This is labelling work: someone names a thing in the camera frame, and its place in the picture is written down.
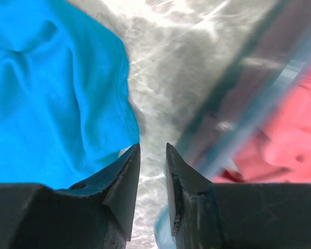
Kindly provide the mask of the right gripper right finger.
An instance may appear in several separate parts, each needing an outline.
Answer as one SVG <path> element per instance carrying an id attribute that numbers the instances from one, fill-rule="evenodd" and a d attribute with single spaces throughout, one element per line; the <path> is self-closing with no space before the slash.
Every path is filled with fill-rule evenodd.
<path id="1" fill-rule="evenodd" d="M 177 248 L 311 248 L 311 184 L 216 184 L 166 146 Z"/>

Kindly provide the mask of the blue t-shirt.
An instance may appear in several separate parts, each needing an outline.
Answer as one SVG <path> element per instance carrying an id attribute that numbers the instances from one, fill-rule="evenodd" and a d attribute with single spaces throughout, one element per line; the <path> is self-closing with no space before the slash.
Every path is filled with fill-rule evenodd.
<path id="1" fill-rule="evenodd" d="M 67 188 L 139 142 L 122 41 L 67 1 L 0 1 L 0 183 Z"/>

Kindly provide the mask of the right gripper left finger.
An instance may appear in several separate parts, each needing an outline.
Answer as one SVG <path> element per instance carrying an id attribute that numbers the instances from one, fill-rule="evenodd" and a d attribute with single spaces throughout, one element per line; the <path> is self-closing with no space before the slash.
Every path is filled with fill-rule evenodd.
<path id="1" fill-rule="evenodd" d="M 0 248 L 125 248 L 139 172 L 135 144 L 68 189 L 0 184 Z"/>

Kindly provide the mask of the salmon pink t-shirt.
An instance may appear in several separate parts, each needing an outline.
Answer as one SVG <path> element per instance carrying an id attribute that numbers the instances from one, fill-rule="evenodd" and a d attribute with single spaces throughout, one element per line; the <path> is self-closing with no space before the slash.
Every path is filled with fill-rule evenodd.
<path id="1" fill-rule="evenodd" d="M 311 183 L 311 67 L 214 183 Z"/>

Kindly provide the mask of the teal plastic basket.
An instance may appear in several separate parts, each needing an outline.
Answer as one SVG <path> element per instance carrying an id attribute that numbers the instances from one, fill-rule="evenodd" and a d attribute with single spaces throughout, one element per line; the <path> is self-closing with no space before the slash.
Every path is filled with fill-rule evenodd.
<path id="1" fill-rule="evenodd" d="M 174 148 L 210 181 L 310 66 L 311 1 L 277 1 Z M 169 204 L 154 236 L 159 248 L 177 248 Z"/>

